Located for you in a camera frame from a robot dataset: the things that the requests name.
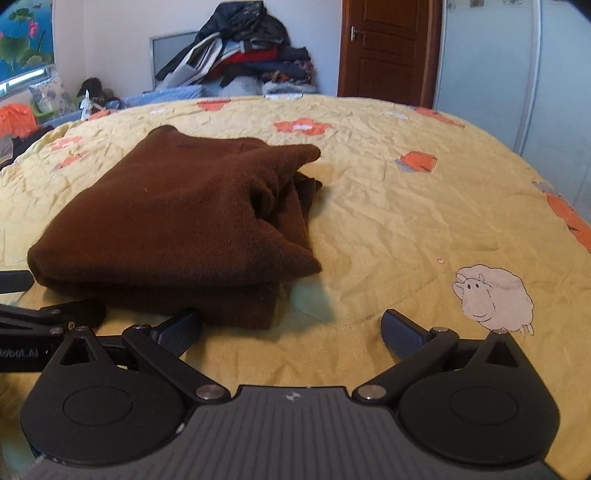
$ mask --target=wardrobe door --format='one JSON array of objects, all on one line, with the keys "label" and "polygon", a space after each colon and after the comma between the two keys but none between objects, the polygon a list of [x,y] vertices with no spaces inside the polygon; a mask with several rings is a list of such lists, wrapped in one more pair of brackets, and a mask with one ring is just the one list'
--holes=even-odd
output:
[{"label": "wardrobe door", "polygon": [[532,0],[447,0],[443,27],[436,109],[468,120],[513,150],[531,92]]},{"label": "wardrobe door", "polygon": [[540,74],[522,156],[591,220],[591,22],[542,1]]}]

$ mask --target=window curtain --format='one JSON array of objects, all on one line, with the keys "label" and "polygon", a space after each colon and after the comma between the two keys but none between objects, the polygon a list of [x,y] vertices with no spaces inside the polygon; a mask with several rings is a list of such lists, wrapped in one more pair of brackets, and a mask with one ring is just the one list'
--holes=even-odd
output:
[{"label": "window curtain", "polygon": [[20,0],[0,15],[0,83],[52,65],[53,0]]}]

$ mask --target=wooden door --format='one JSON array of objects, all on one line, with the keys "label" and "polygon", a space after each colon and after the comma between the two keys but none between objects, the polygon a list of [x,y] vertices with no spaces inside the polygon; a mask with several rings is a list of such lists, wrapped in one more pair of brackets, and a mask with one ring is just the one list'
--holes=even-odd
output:
[{"label": "wooden door", "polygon": [[339,95],[433,106],[441,0],[343,0]]}]

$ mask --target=sheep drawing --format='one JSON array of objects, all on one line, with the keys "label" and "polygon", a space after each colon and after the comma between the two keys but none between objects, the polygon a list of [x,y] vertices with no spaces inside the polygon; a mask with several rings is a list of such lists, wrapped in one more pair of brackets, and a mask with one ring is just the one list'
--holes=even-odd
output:
[{"label": "sheep drawing", "polygon": [[466,316],[489,330],[534,334],[534,304],[519,277],[485,265],[461,268],[456,277],[453,291]]}]

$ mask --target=floral pillow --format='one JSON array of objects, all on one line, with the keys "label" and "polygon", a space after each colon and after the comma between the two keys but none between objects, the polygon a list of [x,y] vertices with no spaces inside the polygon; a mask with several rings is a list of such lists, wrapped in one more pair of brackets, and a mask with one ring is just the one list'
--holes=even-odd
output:
[{"label": "floral pillow", "polygon": [[41,113],[55,112],[58,115],[67,115],[78,110],[59,75],[31,85],[29,91]]}]

